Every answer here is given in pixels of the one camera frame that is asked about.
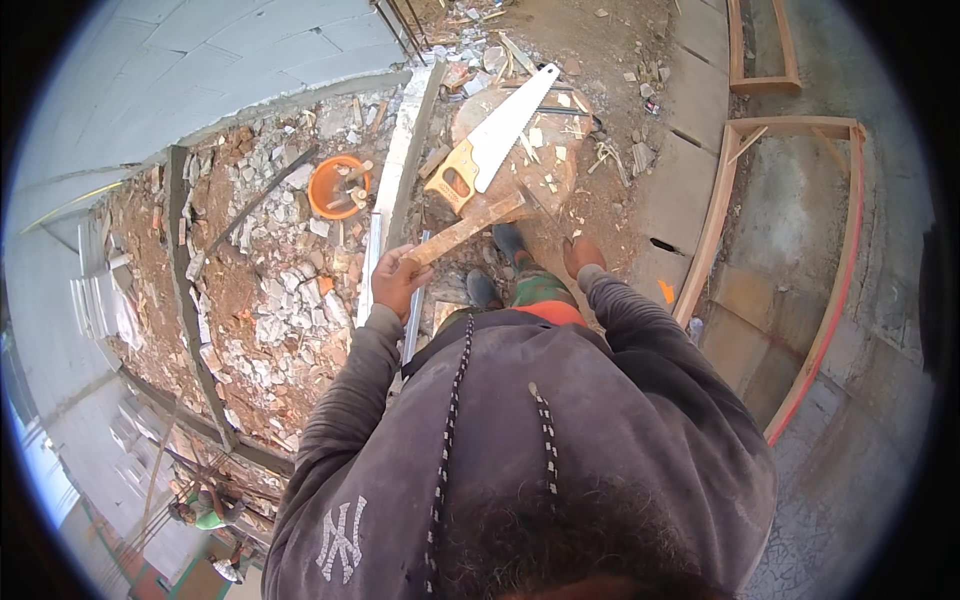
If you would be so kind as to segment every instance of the concrete floor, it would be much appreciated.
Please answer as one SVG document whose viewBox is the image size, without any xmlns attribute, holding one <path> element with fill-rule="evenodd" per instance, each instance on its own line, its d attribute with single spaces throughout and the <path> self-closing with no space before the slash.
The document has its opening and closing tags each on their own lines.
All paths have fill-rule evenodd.
<svg viewBox="0 0 960 600">
<path fill-rule="evenodd" d="M 754 74 L 776 74 L 782 58 L 773 10 L 765 2 L 752 10 Z M 921 369 L 917 289 L 933 211 L 917 133 L 856 24 L 830 0 L 794 0 L 786 11 L 804 89 L 796 97 L 755 96 L 750 116 L 858 119 L 867 130 L 866 196 L 843 317 L 816 382 L 774 446 L 778 511 L 745 596 L 834 598 L 869 568 L 922 455 L 933 386 Z M 769 278 L 786 299 L 773 303 L 771 329 L 791 325 L 793 337 L 775 344 L 783 341 L 776 331 L 759 332 L 768 347 L 742 368 L 745 401 L 769 409 L 782 400 L 823 315 L 846 184 L 812 138 L 764 139 L 753 161 L 728 261 Z M 711 316 L 726 310 L 712 308 Z M 704 344 L 730 320 L 724 317 L 708 321 Z M 758 420 L 772 415 L 752 410 Z"/>
</svg>

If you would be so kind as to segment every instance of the wooden saw handle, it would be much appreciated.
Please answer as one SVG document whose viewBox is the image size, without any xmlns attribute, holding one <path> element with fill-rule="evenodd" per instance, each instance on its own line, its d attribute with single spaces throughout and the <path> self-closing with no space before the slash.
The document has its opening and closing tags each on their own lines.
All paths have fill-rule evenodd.
<svg viewBox="0 0 960 600">
<path fill-rule="evenodd" d="M 453 212 L 460 214 L 464 209 L 464 204 L 467 203 L 467 200 L 473 198 L 477 193 L 476 187 L 473 185 L 473 182 L 477 179 L 477 173 L 479 169 L 475 162 L 473 162 L 473 144 L 468 140 L 464 140 L 453 149 L 450 154 L 446 156 L 443 164 L 440 165 L 440 168 L 437 169 L 437 173 L 434 174 L 430 181 L 426 183 L 423 187 L 423 190 L 434 190 L 438 192 L 441 196 L 446 198 L 446 201 L 450 203 L 450 206 L 453 208 Z M 457 192 L 456 189 L 450 183 L 446 182 L 444 176 L 448 171 L 455 171 L 457 175 L 467 184 L 469 191 L 466 195 L 461 195 Z"/>
</svg>

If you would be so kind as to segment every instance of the left hand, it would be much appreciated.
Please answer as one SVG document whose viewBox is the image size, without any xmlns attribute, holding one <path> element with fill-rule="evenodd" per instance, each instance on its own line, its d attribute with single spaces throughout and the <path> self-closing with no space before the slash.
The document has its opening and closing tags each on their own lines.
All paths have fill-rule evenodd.
<svg viewBox="0 0 960 600">
<path fill-rule="evenodd" d="M 413 244 L 406 244 L 387 252 L 371 275 L 373 301 L 388 306 L 403 324 L 410 318 L 410 298 L 433 276 L 433 268 L 422 268 L 412 258 L 400 258 L 413 248 Z"/>
</svg>

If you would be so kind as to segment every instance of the green shirt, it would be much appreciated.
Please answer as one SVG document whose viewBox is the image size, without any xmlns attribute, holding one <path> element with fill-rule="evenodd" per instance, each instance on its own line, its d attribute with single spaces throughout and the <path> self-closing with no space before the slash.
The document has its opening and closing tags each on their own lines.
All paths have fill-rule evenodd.
<svg viewBox="0 0 960 600">
<path fill-rule="evenodd" d="M 197 520 L 194 525 L 197 529 L 219 529 L 224 526 L 224 522 L 217 516 L 213 510 L 213 500 L 209 495 L 199 495 L 196 492 L 190 494 L 186 499 L 187 505 L 193 510 Z"/>
</svg>

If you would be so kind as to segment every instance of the hand saw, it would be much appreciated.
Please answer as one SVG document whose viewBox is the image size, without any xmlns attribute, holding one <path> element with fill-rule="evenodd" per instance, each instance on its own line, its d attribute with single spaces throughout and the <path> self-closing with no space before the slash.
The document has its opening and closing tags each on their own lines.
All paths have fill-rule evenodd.
<svg viewBox="0 0 960 600">
<path fill-rule="evenodd" d="M 560 69 L 550 63 L 521 85 L 446 156 L 436 175 L 423 189 L 439 192 L 453 206 L 453 211 L 460 214 L 474 194 L 487 191 L 497 169 L 558 75 Z M 465 196 L 458 194 L 447 181 L 450 171 L 456 172 L 467 183 L 469 192 Z"/>
</svg>

